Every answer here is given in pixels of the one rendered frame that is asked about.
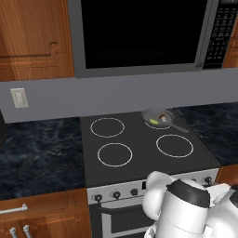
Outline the oven door with window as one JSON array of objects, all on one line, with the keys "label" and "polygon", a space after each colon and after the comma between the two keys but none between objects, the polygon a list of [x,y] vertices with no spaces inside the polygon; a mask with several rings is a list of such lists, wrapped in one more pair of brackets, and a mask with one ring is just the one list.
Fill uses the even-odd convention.
[{"label": "oven door with window", "polygon": [[142,197],[112,201],[89,206],[91,238],[143,238],[145,231],[153,224],[142,210],[103,214],[98,207],[119,208],[142,205]]}]

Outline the black and silver cooker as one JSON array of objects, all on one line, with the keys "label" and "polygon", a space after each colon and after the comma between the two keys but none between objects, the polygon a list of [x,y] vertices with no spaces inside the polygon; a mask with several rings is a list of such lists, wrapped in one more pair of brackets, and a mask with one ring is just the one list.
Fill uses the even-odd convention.
[{"label": "black and silver cooker", "polygon": [[[143,197],[153,171],[177,179],[193,179],[208,187],[220,163],[192,131],[148,125],[140,112],[88,116],[81,119],[88,207]],[[212,178],[212,184],[204,179]],[[137,189],[137,196],[130,191]],[[113,192],[120,192],[118,200]],[[100,203],[95,195],[101,194]]]}]

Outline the white wall socket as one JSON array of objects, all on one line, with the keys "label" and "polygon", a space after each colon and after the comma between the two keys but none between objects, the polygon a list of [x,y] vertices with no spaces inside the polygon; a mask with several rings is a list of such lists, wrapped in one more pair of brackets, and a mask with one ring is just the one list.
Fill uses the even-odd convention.
[{"label": "white wall socket", "polygon": [[29,107],[24,88],[11,88],[10,92],[13,98],[14,105],[17,109]]}]

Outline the wooden base cupboard door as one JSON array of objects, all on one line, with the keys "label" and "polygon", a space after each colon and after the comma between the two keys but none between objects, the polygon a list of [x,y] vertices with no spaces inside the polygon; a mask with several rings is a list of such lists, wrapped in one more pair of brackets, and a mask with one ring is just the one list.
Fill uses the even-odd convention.
[{"label": "wooden base cupboard door", "polygon": [[91,238],[89,225],[77,216],[1,221],[0,238],[13,238],[12,228],[16,229],[17,238],[28,238],[23,230],[26,225],[31,238]]}]

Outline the grey frying pan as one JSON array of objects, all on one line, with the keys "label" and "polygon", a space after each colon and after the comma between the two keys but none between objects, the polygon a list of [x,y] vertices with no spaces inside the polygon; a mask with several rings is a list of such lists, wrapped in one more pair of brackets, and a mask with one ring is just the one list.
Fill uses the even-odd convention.
[{"label": "grey frying pan", "polygon": [[[166,122],[162,122],[160,119],[159,119],[159,116],[161,114],[165,114],[166,117],[167,117],[167,121]],[[141,115],[142,115],[142,118],[143,120],[150,126],[152,127],[156,127],[156,128],[166,128],[166,127],[169,127],[169,126],[172,126],[174,127],[175,129],[181,131],[181,132],[184,132],[184,133],[188,133],[188,130],[181,127],[181,126],[176,126],[175,125],[175,115],[169,111],[169,110],[166,110],[166,109],[159,109],[159,108],[147,108],[147,109],[144,109],[142,112],[141,112]],[[150,123],[150,118],[152,118],[153,120],[156,120],[159,122],[159,125],[153,125]]]}]

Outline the wooden drawer front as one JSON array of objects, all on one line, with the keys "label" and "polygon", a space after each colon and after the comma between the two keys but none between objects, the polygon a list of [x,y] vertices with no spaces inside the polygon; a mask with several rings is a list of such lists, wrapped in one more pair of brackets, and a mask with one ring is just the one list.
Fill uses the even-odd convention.
[{"label": "wooden drawer front", "polygon": [[218,171],[216,183],[238,185],[238,164],[222,166]]},{"label": "wooden drawer front", "polygon": [[22,197],[18,199],[0,201],[0,210],[19,208],[26,204],[26,211],[1,214],[0,221],[17,218],[41,217],[69,210],[87,208],[86,189],[53,192],[48,194]]}]

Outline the grey microwave oven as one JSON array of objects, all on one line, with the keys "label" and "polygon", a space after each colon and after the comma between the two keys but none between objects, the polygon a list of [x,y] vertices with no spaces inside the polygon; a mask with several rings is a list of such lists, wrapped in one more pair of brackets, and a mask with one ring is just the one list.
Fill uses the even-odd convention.
[{"label": "grey microwave oven", "polygon": [[221,69],[238,0],[67,0],[77,78]]}]

